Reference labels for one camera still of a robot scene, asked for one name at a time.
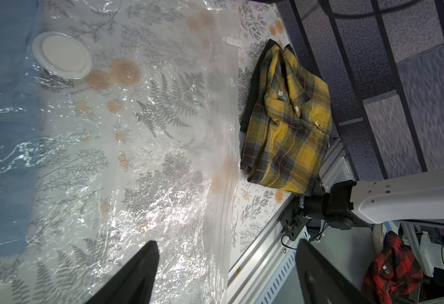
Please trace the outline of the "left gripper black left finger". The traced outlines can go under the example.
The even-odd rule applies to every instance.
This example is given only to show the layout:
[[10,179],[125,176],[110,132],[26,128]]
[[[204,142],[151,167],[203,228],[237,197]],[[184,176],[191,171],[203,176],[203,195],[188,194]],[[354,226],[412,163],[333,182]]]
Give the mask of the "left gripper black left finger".
[[149,303],[159,264],[155,241],[148,241],[87,304]]

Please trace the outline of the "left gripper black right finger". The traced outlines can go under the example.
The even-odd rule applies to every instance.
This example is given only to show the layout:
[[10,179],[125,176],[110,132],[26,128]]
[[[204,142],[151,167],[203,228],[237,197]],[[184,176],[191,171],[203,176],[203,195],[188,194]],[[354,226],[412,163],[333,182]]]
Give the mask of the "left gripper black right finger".
[[298,243],[295,264],[305,303],[370,302],[305,239],[301,239]]

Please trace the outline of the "yellow black plaid shirt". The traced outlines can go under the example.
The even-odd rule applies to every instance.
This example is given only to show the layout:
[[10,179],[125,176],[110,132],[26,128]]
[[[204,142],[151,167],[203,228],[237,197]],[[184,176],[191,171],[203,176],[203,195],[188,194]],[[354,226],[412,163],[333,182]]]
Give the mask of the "yellow black plaid shirt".
[[[247,180],[264,187],[309,196],[317,183],[332,131],[331,99],[328,85],[306,70],[294,56],[272,47],[261,66],[260,87],[265,85],[265,105],[254,107],[249,130],[242,145],[240,167]],[[278,78],[281,63],[289,62],[289,95],[300,111],[300,119],[290,126],[269,116],[272,110],[284,114],[284,80]]]

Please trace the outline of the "clear plastic vacuum bag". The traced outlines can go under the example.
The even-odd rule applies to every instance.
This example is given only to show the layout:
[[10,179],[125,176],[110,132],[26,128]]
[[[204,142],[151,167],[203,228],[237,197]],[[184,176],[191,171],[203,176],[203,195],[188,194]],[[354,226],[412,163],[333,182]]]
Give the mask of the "clear plastic vacuum bag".
[[41,2],[39,34],[80,41],[92,71],[64,79],[35,59],[35,196],[25,250],[0,257],[0,303],[87,303],[148,241],[149,303],[227,303],[238,13],[225,1]]

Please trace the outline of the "light blue shirt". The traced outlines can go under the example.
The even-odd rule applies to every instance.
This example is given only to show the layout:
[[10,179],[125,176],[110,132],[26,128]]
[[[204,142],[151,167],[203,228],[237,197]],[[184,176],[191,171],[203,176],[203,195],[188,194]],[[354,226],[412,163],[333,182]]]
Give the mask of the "light blue shirt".
[[33,39],[41,1],[0,1],[0,257],[27,245],[41,145]]

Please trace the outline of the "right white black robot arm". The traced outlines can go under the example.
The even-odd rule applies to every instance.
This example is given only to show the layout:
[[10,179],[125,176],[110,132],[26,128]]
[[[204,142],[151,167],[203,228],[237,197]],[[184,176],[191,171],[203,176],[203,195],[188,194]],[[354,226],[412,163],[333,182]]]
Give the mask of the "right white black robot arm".
[[306,217],[349,230],[400,221],[444,228],[444,169],[381,181],[344,181],[300,198]]

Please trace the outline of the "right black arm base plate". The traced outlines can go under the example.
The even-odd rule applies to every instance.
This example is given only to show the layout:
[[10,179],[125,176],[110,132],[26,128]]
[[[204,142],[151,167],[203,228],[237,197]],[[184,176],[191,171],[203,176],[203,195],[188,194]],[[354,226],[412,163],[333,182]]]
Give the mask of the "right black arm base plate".
[[298,206],[288,206],[279,216],[278,221],[283,226],[285,235],[291,241],[295,241],[311,218],[305,215],[304,210]]

